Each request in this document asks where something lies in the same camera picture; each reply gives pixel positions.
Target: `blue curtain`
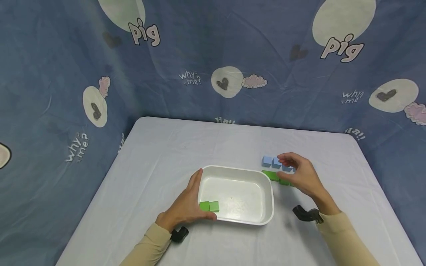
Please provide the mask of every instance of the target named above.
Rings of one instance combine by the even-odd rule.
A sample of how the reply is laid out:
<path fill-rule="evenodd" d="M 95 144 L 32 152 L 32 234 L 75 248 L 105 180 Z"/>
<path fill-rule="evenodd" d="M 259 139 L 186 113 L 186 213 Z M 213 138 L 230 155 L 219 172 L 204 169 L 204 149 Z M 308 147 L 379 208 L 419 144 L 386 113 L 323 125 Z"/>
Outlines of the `blue curtain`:
<path fill-rule="evenodd" d="M 0 264 L 54 265 L 135 120 L 348 133 L 426 261 L 422 0 L 2 0 Z"/>

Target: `block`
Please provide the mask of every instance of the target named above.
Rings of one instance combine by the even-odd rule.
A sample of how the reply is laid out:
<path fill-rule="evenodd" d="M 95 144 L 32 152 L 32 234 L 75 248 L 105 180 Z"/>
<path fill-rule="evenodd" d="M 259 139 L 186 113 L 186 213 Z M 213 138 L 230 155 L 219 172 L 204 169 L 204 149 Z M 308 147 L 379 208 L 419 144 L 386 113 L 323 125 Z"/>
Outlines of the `block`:
<path fill-rule="evenodd" d="M 280 180 L 279 180 L 279 183 L 280 183 L 281 185 L 284 185 L 284 186 L 292 186 L 290 182 L 285 181 L 285 180 L 283 180 L 283 179 L 280 179 Z"/>
<path fill-rule="evenodd" d="M 269 177 L 269 179 L 271 181 L 279 181 L 278 176 L 276 175 L 276 172 L 271 172 L 271 171 L 266 171 L 266 170 L 262 170 L 262 173 L 264 173 L 267 177 Z"/>
<path fill-rule="evenodd" d="M 272 158 L 268 156 L 263 156 L 262 158 L 262 166 L 263 167 L 270 167 L 272 164 Z"/>
<path fill-rule="evenodd" d="M 208 201 L 200 202 L 200 209 L 205 212 L 210 211 L 210 203 Z"/>
<path fill-rule="evenodd" d="M 282 166 L 282 170 L 283 170 L 284 172 L 288 172 L 288 173 L 290 173 L 290 172 L 291 172 L 291 170 L 293 170 L 293 168 L 292 168 L 292 167 Z"/>
<path fill-rule="evenodd" d="M 210 211 L 211 212 L 218 212 L 219 211 L 219 202 L 218 201 L 210 202 Z"/>
<path fill-rule="evenodd" d="M 274 159 L 272 159 L 272 168 L 280 169 L 281 165 L 282 164 L 278 161 L 277 157 L 275 157 Z"/>

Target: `black clamp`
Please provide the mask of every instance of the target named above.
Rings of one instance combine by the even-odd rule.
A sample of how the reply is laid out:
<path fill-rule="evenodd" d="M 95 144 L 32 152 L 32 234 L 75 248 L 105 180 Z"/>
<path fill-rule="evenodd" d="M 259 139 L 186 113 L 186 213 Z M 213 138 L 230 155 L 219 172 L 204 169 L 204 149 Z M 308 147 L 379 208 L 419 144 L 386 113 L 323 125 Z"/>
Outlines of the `black clamp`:
<path fill-rule="evenodd" d="M 293 213 L 296 217 L 304 222 L 316 221 L 316 223 L 323 223 L 324 220 L 321 218 L 319 210 L 312 209 L 310 211 L 306 211 L 302 206 L 297 205 L 293 208 Z"/>
<path fill-rule="evenodd" d="M 176 230 L 172 231 L 172 237 L 170 238 L 170 240 L 172 240 L 175 243 L 182 243 L 188 234 L 189 234 L 188 229 L 182 226 L 179 232 Z"/>

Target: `beige sleeve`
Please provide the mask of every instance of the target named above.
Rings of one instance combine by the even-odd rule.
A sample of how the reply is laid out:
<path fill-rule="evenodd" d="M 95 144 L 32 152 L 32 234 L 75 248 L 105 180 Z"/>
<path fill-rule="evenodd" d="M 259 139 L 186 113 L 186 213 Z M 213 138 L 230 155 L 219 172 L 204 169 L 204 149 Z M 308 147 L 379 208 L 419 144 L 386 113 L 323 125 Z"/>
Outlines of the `beige sleeve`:
<path fill-rule="evenodd" d="M 170 244 L 171 234 L 153 223 L 120 266 L 153 266 Z"/>
<path fill-rule="evenodd" d="M 338 266 L 379 266 L 344 212 L 321 217 L 324 222 L 317 227 Z"/>

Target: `white tablecloth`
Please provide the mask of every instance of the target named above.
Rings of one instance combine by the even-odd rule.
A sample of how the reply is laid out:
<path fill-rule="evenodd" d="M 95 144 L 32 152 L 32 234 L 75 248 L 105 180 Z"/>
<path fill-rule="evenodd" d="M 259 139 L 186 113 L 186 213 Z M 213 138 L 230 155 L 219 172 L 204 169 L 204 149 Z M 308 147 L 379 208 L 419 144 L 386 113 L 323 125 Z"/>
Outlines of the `white tablecloth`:
<path fill-rule="evenodd" d="M 57 265 L 118 265 L 198 168 L 261 170 L 263 155 L 283 152 L 312 161 L 381 265 L 422 265 L 351 136 L 154 117 L 136 122 Z M 159 265 L 335 265 L 315 224 L 292 212 L 299 204 L 314 208 L 312 200 L 295 188 L 272 186 L 275 215 L 269 224 L 189 225 L 188 237 L 172 243 Z"/>

